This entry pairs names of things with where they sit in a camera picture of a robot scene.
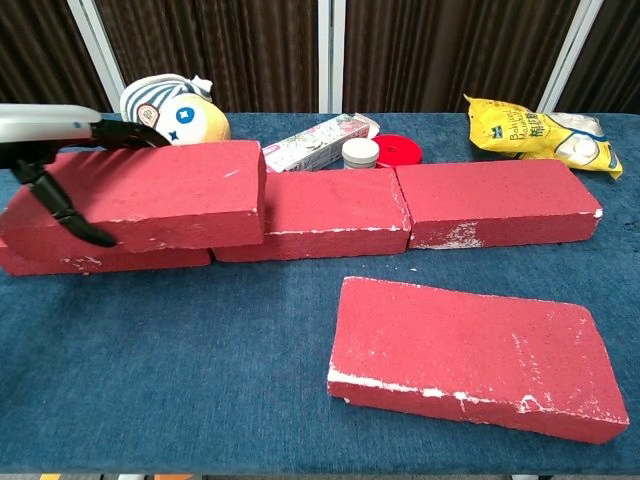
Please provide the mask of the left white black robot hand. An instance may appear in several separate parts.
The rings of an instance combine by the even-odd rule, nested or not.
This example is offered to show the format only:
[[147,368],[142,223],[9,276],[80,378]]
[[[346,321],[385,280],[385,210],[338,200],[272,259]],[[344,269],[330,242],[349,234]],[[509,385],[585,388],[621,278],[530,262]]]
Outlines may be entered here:
[[51,216],[75,237],[110,248],[116,240],[79,213],[63,187],[47,171],[67,147],[140,149],[170,142],[155,129],[135,122],[105,119],[79,105],[1,105],[1,168],[12,172]]

